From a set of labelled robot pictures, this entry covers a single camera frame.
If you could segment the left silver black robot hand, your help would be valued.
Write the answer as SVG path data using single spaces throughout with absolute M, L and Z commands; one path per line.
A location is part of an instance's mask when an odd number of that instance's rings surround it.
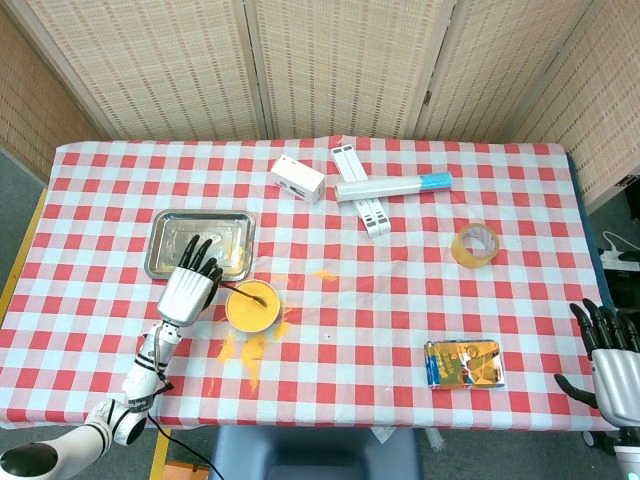
M 204 261 L 212 240 L 194 235 L 171 273 L 157 304 L 161 319 L 178 328 L 193 324 L 212 302 L 223 276 L 215 257 Z

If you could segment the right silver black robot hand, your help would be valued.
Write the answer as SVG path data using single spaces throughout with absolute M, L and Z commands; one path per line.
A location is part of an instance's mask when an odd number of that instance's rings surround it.
M 554 379 L 570 398 L 600 412 L 619 429 L 639 426 L 639 330 L 622 311 L 613 312 L 585 298 L 569 305 L 591 362 L 594 391 L 573 386 L 562 374 Z

